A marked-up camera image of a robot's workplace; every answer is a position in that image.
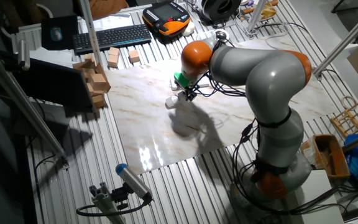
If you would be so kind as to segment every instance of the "robotic arm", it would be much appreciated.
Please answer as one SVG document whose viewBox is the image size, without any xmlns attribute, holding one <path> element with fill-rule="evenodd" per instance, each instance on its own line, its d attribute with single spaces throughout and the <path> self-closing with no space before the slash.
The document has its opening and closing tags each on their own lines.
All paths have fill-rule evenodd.
<svg viewBox="0 0 358 224">
<path fill-rule="evenodd" d="M 300 187 L 311 166 L 297 153 L 303 140 L 300 115 L 288 104 L 311 76 L 308 57 L 284 50 L 249 50 L 211 47 L 208 41 L 188 44 L 181 55 L 182 73 L 175 80 L 183 88 L 196 85 L 210 71 L 218 83 L 246 86 L 248 103 L 259 124 L 259 151 L 255 172 L 242 180 L 258 201 L 281 199 Z"/>
</svg>

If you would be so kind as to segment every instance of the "black cable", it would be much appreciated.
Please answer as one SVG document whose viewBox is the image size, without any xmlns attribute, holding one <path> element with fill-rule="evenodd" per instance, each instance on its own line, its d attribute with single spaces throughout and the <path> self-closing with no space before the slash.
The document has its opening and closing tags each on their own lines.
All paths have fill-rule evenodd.
<svg viewBox="0 0 358 224">
<path fill-rule="evenodd" d="M 12 66 L 12 67 L 16 67 L 16 68 L 18 68 L 18 69 L 22 69 L 22 67 L 20 66 L 20 65 L 18 65 L 18 64 L 16 64 L 16 63 L 14 63 L 14 62 L 11 62 L 11 61 L 9 61 L 9 60 L 6 60 L 6 58 L 4 58 L 4 57 L 2 57 L 2 56 L 0 56 L 0 60 L 2 60 L 4 63 L 6 63 L 6 64 L 9 64 L 10 66 Z"/>
<path fill-rule="evenodd" d="M 345 207 L 345 209 L 344 209 L 344 211 L 343 211 L 343 215 L 347 214 L 347 208 L 349 208 L 349 205 L 350 205 L 356 198 L 358 198 L 358 194 L 355 195 L 355 196 L 349 201 L 349 203 L 346 205 L 346 207 Z"/>
<path fill-rule="evenodd" d="M 52 158 L 53 156 L 56 156 L 56 155 L 53 154 L 53 155 L 51 155 L 51 156 L 46 157 L 45 159 L 42 159 L 42 160 L 35 166 L 35 171 L 37 170 L 38 166 L 41 165 L 41 163 L 42 163 L 43 161 L 46 161 L 47 159 L 50 159 L 50 158 Z"/>
<path fill-rule="evenodd" d="M 38 99 L 36 99 L 36 98 L 34 98 L 34 97 L 33 97 L 33 99 L 35 100 L 35 102 L 36 102 L 36 103 L 38 104 L 38 106 L 40 107 L 41 112 L 42 112 L 42 116 L 44 117 L 44 121 L 45 121 L 46 119 L 45 119 L 45 111 L 44 111 L 44 109 L 42 108 L 41 104 L 38 102 Z"/>
<path fill-rule="evenodd" d="M 252 198 L 248 193 L 247 191 L 245 190 L 243 184 L 242 184 L 242 178 L 245 174 L 245 172 L 247 170 L 249 170 L 251 167 L 252 167 L 252 162 L 250 164 L 247 164 L 245 165 L 243 168 L 240 169 L 240 171 L 238 170 L 237 168 L 237 162 L 238 162 L 238 154 L 239 154 L 239 148 L 240 148 L 240 145 L 245 143 L 246 141 L 249 141 L 249 136 L 252 135 L 257 129 L 254 129 L 251 134 L 247 134 L 246 136 L 244 136 L 244 133 L 243 135 L 241 136 L 241 140 L 239 142 L 239 144 L 236 146 L 234 152 L 233 152 L 233 155 L 231 157 L 231 160 L 232 160 L 232 173 L 233 173 L 233 177 L 236 181 L 236 187 L 238 189 L 238 191 L 240 192 L 240 194 L 245 197 L 250 203 L 252 203 L 254 206 L 256 206 L 257 208 L 261 209 L 261 210 L 265 210 L 266 212 L 270 212 L 272 214 L 275 214 L 275 215 L 302 215 L 302 214 L 306 214 L 306 213 L 310 213 L 310 212 L 313 212 L 313 211 L 316 211 L 318 209 L 322 209 L 322 208 L 325 208 L 325 207 L 332 207 L 332 206 L 340 206 L 340 207 L 343 207 L 344 210 L 346 210 L 346 207 L 344 207 L 343 205 L 340 205 L 340 204 L 335 204 L 335 203 L 332 203 L 332 204 L 327 204 L 327 205 L 320 205 L 320 206 L 317 206 L 315 207 L 318 203 L 326 200 L 327 198 L 329 198 L 330 196 L 334 195 L 337 191 L 339 191 L 340 189 L 346 189 L 346 190 L 355 190 L 355 189 L 352 189 L 351 187 L 349 186 L 345 186 L 345 185 L 340 185 L 340 186 L 337 186 L 335 188 L 332 188 L 330 190 L 328 190 L 327 192 L 321 194 L 319 197 L 303 204 L 303 205 L 300 205 L 299 207 L 296 207 L 294 209 L 291 209 L 289 211 L 282 211 L 282 210 L 274 210 L 272 208 L 268 208 L 264 205 L 262 205 L 261 203 L 259 203 L 258 201 L 256 201 L 254 198 Z"/>
<path fill-rule="evenodd" d="M 34 150 L 32 148 L 32 144 L 31 144 L 34 139 L 35 139 L 35 137 L 30 141 L 29 145 L 30 145 L 30 149 L 31 149 L 32 167 L 34 169 L 35 187 L 37 188 L 37 197 L 38 197 L 38 203 L 40 204 L 42 223 L 45 224 L 44 212 L 42 210 L 42 204 L 41 204 L 41 194 L 40 194 L 40 188 L 39 188 L 39 183 L 38 183 L 38 176 L 37 176 L 37 171 L 35 170 Z"/>
<path fill-rule="evenodd" d="M 120 211 L 120 212 L 107 212 L 107 213 L 88 213 L 88 212 L 81 212 L 81 210 L 85 210 L 87 208 L 96 208 L 96 205 L 86 205 L 84 207 L 81 208 L 77 208 L 76 213 L 78 215 L 82 215 L 85 217 L 106 217 L 106 216 L 113 216 L 113 215 L 125 215 L 131 212 L 136 212 L 140 209 L 142 209 L 144 206 L 148 205 L 149 203 L 147 202 L 143 202 L 142 205 L 139 205 L 136 208 L 132 208 L 132 209 L 128 209 L 125 211 Z"/>
</svg>

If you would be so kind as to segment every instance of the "white cable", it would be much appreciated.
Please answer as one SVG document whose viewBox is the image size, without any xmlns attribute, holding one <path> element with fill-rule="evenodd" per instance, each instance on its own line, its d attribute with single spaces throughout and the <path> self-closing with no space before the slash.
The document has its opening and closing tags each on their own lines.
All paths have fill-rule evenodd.
<svg viewBox="0 0 358 224">
<path fill-rule="evenodd" d="M 268 40 L 270 40 L 270 39 L 272 39 L 272 38 L 276 38 L 276 37 L 283 37 L 283 36 L 287 35 L 287 34 L 290 32 L 290 31 L 288 30 L 288 28 L 286 27 L 286 24 L 282 24 L 282 25 L 283 25 L 284 28 L 285 28 L 285 32 L 284 32 L 284 33 L 270 36 L 269 38 L 267 38 L 267 39 L 265 40 L 266 44 L 267 44 L 269 47 L 271 47 L 271 48 L 273 48 L 273 49 L 276 49 L 276 50 L 281 50 L 281 49 L 278 49 L 278 48 L 276 48 L 276 47 L 270 45 L 269 42 L 268 42 Z"/>
<path fill-rule="evenodd" d="M 341 99 L 341 104 L 342 104 L 342 106 L 343 106 L 346 110 L 349 110 L 349 109 L 352 108 L 354 105 L 351 106 L 351 107 L 346 106 L 346 105 L 345 105 L 345 99 L 350 99 L 350 100 L 352 100 L 352 101 L 354 102 L 354 105 L 357 104 L 356 100 L 355 100 L 353 97 L 351 97 L 351 96 L 344 96 L 344 97 L 342 97 L 342 99 Z"/>
<path fill-rule="evenodd" d="M 259 28 L 257 31 L 255 31 L 254 33 L 248 32 L 247 28 L 244 26 L 244 24 L 243 24 L 243 23 L 241 22 L 241 20 L 238 18 L 238 15 L 239 15 L 239 14 L 240 14 L 240 13 L 238 13 L 235 17 L 236 17 L 236 19 L 238 19 L 238 20 L 240 21 L 242 27 L 244 28 L 243 32 L 245 32 L 245 33 L 248 34 L 248 35 L 256 35 L 257 33 L 259 33 L 260 28 Z M 236 23 L 236 25 L 239 27 L 237 21 L 236 21 L 235 19 L 233 19 L 233 21 L 234 21 L 234 23 Z"/>
</svg>

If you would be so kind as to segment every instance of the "slotted aluminum table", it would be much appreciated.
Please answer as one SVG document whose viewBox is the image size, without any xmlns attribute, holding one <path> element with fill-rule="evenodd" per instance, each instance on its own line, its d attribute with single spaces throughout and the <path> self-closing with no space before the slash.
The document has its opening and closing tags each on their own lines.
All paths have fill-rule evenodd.
<svg viewBox="0 0 358 224">
<path fill-rule="evenodd" d="M 142 11 L 146 6 L 122 10 L 121 14 L 131 14 L 134 24 L 143 23 Z M 299 15 L 295 12 L 288 0 L 280 1 L 275 7 L 277 15 L 272 22 L 294 22 L 305 26 Z M 195 33 L 189 37 L 180 37 L 163 45 L 157 40 L 149 44 L 137 45 L 121 49 L 118 69 L 128 68 L 139 64 L 166 60 L 179 57 L 186 44 L 196 39 L 200 32 L 211 30 L 198 21 L 198 16 L 191 13 L 196 25 Z M 18 41 L 28 41 L 31 50 L 41 46 L 40 24 L 21 27 L 20 32 L 12 36 L 12 45 L 16 51 Z M 239 27 L 233 22 L 228 22 L 226 31 L 229 32 L 233 42 L 248 40 Z M 317 66 L 325 57 L 325 53 L 318 44 L 308 36 L 306 32 L 296 27 L 290 27 L 290 36 L 298 50 L 309 56 L 312 66 Z M 263 28 L 256 38 L 274 35 L 280 32 L 278 29 Z M 138 50 L 140 63 L 134 65 L 129 62 L 128 50 Z M 103 65 L 107 69 L 108 52 L 102 54 Z M 84 56 L 73 57 L 81 62 Z M 341 98 L 353 95 L 348 85 L 339 75 L 333 72 L 324 72 L 321 84 L 329 97 L 336 105 L 336 109 L 342 111 Z M 335 130 L 329 119 L 338 113 L 328 114 L 321 118 L 305 123 L 305 140 L 314 134 L 334 134 L 340 143 L 344 138 Z M 93 135 L 88 140 L 80 130 Z M 29 164 L 37 164 L 43 158 L 52 153 L 42 147 L 39 139 L 33 142 L 34 149 L 27 149 Z M 122 186 L 121 178 L 115 174 L 115 167 L 120 163 L 126 163 L 126 158 L 118 135 L 117 126 L 110 106 L 100 109 L 99 119 L 92 116 L 76 114 L 68 128 L 68 136 L 63 142 L 63 147 L 68 154 L 70 168 L 64 170 L 59 162 L 50 159 L 41 164 L 37 169 L 37 177 L 40 186 L 40 201 L 35 187 L 34 169 L 30 168 L 35 206 L 39 223 L 109 223 L 107 218 L 87 218 L 78 216 L 76 208 L 90 205 L 91 195 L 88 187 L 98 185 L 104 181 L 109 189 Z M 255 158 L 255 151 L 248 144 L 246 150 L 241 150 L 240 158 L 243 163 L 248 163 Z M 185 161 L 165 166 L 160 169 L 146 172 L 140 178 L 148 185 L 155 202 L 138 212 L 124 215 L 127 223 L 244 223 L 246 217 L 241 213 L 235 213 L 226 192 L 231 180 L 231 162 L 228 154 L 231 154 L 234 146 L 196 156 Z M 129 198 L 131 208 L 140 205 L 136 196 Z"/>
</svg>

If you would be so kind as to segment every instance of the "wire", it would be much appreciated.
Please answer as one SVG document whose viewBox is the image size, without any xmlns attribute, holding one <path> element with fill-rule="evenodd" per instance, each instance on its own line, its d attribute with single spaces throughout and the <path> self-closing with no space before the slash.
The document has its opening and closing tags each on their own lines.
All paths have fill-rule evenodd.
<svg viewBox="0 0 358 224">
<path fill-rule="evenodd" d="M 358 194 L 355 195 L 350 201 L 349 203 L 346 205 L 345 209 L 344 209 L 344 212 L 343 212 L 343 215 L 347 214 L 347 208 L 349 208 L 349 205 L 356 199 L 358 198 Z"/>
<path fill-rule="evenodd" d="M 346 186 L 346 185 L 340 185 L 337 186 L 335 188 L 332 188 L 330 190 L 328 190 L 327 192 L 321 194 L 319 197 L 303 204 L 300 205 L 299 207 L 296 207 L 294 209 L 288 210 L 288 211 L 283 211 L 283 210 L 275 210 L 269 207 L 266 207 L 265 205 L 262 205 L 261 203 L 259 203 L 256 199 L 254 199 L 253 197 L 251 197 L 247 191 L 245 190 L 244 186 L 243 186 L 243 178 L 244 178 L 244 174 L 254 165 L 254 161 L 252 161 L 251 163 L 245 165 L 244 167 L 242 167 L 240 170 L 238 170 L 237 168 L 237 162 L 238 162 L 238 154 L 239 154 L 239 148 L 241 144 L 244 144 L 245 142 L 250 140 L 250 136 L 256 131 L 258 130 L 258 128 L 255 128 L 250 134 L 246 133 L 246 135 L 244 135 L 244 132 L 246 131 L 246 129 L 243 131 L 243 134 L 241 136 L 241 139 L 239 141 L 239 144 L 236 146 L 233 155 L 231 157 L 232 160 L 232 173 L 233 173 L 233 177 L 234 177 L 234 182 L 236 183 L 236 187 L 239 191 L 239 193 L 245 198 L 247 199 L 251 204 L 253 204 L 255 207 L 264 210 L 266 212 L 275 214 L 275 215 L 303 215 L 303 214 L 307 214 L 322 208 L 326 208 L 326 207 L 332 207 L 332 206 L 340 206 L 342 207 L 345 211 L 347 210 L 347 208 L 341 204 L 338 203 L 330 203 L 327 205 L 318 205 L 320 202 L 326 200 L 327 198 L 329 198 L 330 196 L 334 195 L 336 192 L 338 192 L 339 190 L 356 190 L 353 187 L 350 186 Z"/>
<path fill-rule="evenodd" d="M 36 98 L 34 98 L 34 97 L 33 97 L 33 99 L 35 100 L 35 102 L 36 102 L 36 103 L 38 104 L 38 106 L 40 107 L 41 112 L 42 112 L 42 116 L 44 117 L 44 121 L 45 121 L 46 119 L 45 119 L 45 111 L 44 111 L 44 109 L 42 108 L 41 104 L 38 102 L 38 99 L 36 99 Z"/>
<path fill-rule="evenodd" d="M 284 33 L 272 35 L 272 36 L 268 37 L 267 39 L 265 39 L 265 42 L 266 42 L 266 44 L 267 44 L 269 47 L 271 47 L 271 48 L 273 48 L 273 49 L 276 49 L 276 50 L 281 50 L 281 49 L 279 49 L 279 48 L 276 48 L 276 47 L 272 46 L 272 45 L 268 42 L 268 40 L 270 40 L 270 39 L 272 39 L 272 38 L 283 37 L 283 36 L 287 35 L 287 34 L 289 33 L 289 30 L 288 30 L 288 28 L 286 27 L 286 25 L 284 25 L 284 28 L 285 28 Z"/>
<path fill-rule="evenodd" d="M 0 60 L 2 60 L 4 63 L 9 64 L 10 66 L 14 67 L 14 68 L 18 68 L 18 69 L 22 69 L 22 67 L 14 62 L 8 61 L 6 60 L 6 58 L 0 56 Z"/>
<path fill-rule="evenodd" d="M 45 159 L 42 159 L 42 160 L 35 166 L 35 170 L 37 170 L 38 166 L 41 165 L 41 163 L 42 163 L 43 161 L 46 161 L 47 159 L 50 159 L 50 158 L 52 158 L 53 156 L 56 156 L 56 155 L 53 154 L 53 155 L 51 155 L 51 156 L 49 156 L 49 157 L 46 157 Z"/>
<path fill-rule="evenodd" d="M 77 208 L 76 213 L 78 215 L 82 215 L 82 216 L 85 216 L 85 217 L 106 217 L 106 216 L 113 216 L 113 215 L 125 215 L 125 214 L 131 213 L 131 212 L 136 212 L 136 211 L 142 209 L 147 204 L 149 204 L 149 203 L 143 202 L 142 205 L 139 205 L 136 208 L 132 208 L 132 209 L 128 209 L 128 210 L 120 211 L 120 212 L 107 212 L 107 213 L 81 212 L 81 210 L 85 210 L 85 209 L 88 209 L 88 208 L 96 208 L 96 205 L 86 205 L 84 207 Z"/>
</svg>

